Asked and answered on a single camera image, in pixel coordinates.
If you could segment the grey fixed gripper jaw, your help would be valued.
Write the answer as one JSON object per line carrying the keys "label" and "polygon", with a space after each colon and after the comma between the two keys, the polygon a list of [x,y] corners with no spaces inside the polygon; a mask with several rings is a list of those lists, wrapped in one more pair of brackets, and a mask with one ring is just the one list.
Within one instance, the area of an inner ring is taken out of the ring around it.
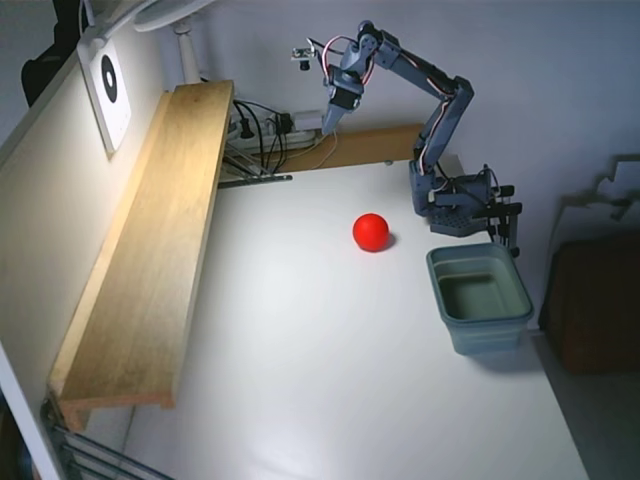
{"label": "grey fixed gripper jaw", "polygon": [[322,121],[322,134],[329,135],[337,127],[340,119],[344,115],[344,108],[341,105],[342,100],[338,94],[329,99],[327,111]]}

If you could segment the grey-blue gripper body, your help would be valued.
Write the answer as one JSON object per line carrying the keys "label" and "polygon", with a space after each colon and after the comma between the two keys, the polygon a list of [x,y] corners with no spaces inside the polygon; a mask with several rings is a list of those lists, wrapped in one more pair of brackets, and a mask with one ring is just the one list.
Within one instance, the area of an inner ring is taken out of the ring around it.
{"label": "grey-blue gripper body", "polygon": [[373,65],[374,41],[350,45],[339,65],[327,66],[326,88],[330,110],[355,110],[364,94],[365,78]]}

